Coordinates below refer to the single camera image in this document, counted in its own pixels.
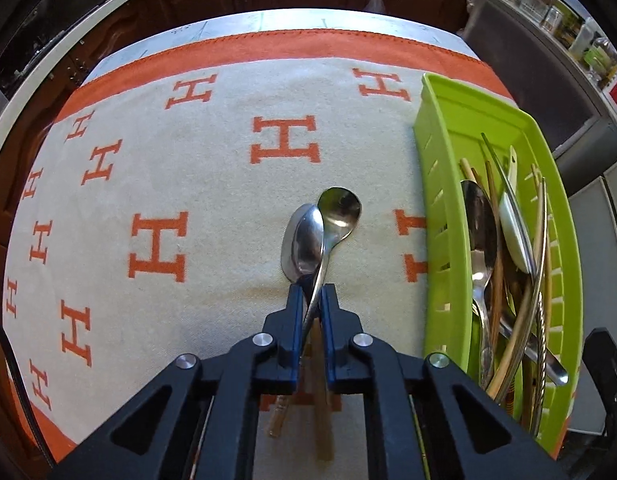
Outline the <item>large steel spoon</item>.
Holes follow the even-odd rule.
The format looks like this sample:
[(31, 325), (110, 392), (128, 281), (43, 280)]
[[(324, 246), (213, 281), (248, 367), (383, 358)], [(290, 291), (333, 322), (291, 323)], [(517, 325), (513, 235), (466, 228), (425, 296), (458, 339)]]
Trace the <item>large steel spoon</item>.
[(491, 321), (485, 304), (485, 292), (491, 281), (497, 256), (497, 231), (491, 203), (481, 186), (461, 181), (469, 235), (473, 310), (480, 322), (479, 384), (485, 389), (493, 374)]

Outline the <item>metal chopstick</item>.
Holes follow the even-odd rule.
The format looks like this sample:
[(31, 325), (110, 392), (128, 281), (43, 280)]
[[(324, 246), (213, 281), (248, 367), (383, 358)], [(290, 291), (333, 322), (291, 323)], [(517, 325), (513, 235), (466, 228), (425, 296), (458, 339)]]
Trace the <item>metal chopstick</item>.
[(537, 187), (537, 214), (539, 215), (539, 226), (537, 227), (537, 273), (535, 273), (534, 301), (535, 301), (535, 322), (537, 322), (537, 374), (533, 396), (533, 408), (529, 433), (533, 438), (539, 434), (545, 396), (546, 382), (546, 337), (545, 337), (545, 313), (542, 306), (542, 292), (544, 288), (544, 268), (545, 252), (547, 245), (547, 195), (546, 182), (544, 177), (539, 177)]

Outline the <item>steel spoon wooden handle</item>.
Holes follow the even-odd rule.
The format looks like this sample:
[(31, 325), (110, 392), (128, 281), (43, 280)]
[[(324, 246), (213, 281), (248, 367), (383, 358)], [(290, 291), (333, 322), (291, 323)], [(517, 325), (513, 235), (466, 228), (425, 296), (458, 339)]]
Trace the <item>steel spoon wooden handle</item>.
[(307, 338), (311, 340), (317, 459), (330, 462), (333, 460), (335, 451), (333, 451), (333, 428), (331, 428), (331, 410), (324, 370), (323, 334), (314, 320), (318, 313), (319, 293), (326, 279), (330, 254), (333, 248), (354, 231), (362, 213), (362, 204), (359, 198), (347, 188), (327, 188), (319, 196), (317, 209), (323, 220), (323, 256), (315, 274), (311, 299), (303, 321), (302, 336), (303, 342)]
[(324, 222), (314, 204), (301, 205), (291, 216), (281, 244), (280, 266), (284, 276), (302, 287), (310, 302), (313, 276), (324, 253)]

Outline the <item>orange and white H towel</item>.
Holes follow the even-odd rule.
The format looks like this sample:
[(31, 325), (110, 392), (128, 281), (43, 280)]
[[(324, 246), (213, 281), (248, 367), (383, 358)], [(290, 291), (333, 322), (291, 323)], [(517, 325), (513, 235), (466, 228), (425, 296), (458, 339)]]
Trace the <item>orange and white H towel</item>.
[(364, 400), (326, 386), (317, 459), (309, 303), (281, 270), (288, 222), (327, 188), (361, 201), (321, 293), (423, 359), (427, 216), (414, 134), (423, 76), (514, 106), (487, 64), (348, 30), (257, 32), (168, 49), (78, 89), (14, 216), (4, 330), (54, 467), (183, 353), (221, 356), (303, 295), (298, 385), (262, 396), (252, 479), (370, 479)]

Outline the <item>grey glass door cabinet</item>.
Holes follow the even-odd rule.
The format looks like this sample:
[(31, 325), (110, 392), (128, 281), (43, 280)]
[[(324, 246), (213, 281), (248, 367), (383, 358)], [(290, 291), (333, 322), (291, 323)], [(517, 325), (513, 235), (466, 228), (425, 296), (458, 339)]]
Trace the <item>grey glass door cabinet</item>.
[(567, 193), (603, 177), (617, 196), (617, 115), (557, 40), (508, 0), (475, 0), (463, 38), (537, 121)]

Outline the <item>green plastic utensil tray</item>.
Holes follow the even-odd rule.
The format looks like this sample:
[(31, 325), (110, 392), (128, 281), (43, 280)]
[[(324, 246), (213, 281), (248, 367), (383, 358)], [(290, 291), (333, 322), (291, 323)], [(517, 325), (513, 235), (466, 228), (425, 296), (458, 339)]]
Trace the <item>green plastic utensil tray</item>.
[(537, 218), (531, 169), (546, 180), (551, 248), (551, 322), (547, 346), (566, 367), (568, 385), (549, 386), (537, 441), (551, 455), (563, 443), (578, 385), (583, 346), (583, 286), (577, 233), (553, 155), (534, 119), (478, 88), (441, 75), (423, 76), (414, 134), (427, 216), (426, 353), (446, 353), (475, 374), (479, 330), (471, 312), (468, 231), (461, 200), (461, 159), (484, 168), (491, 146), (506, 164), (518, 155), (517, 200), (529, 229)]

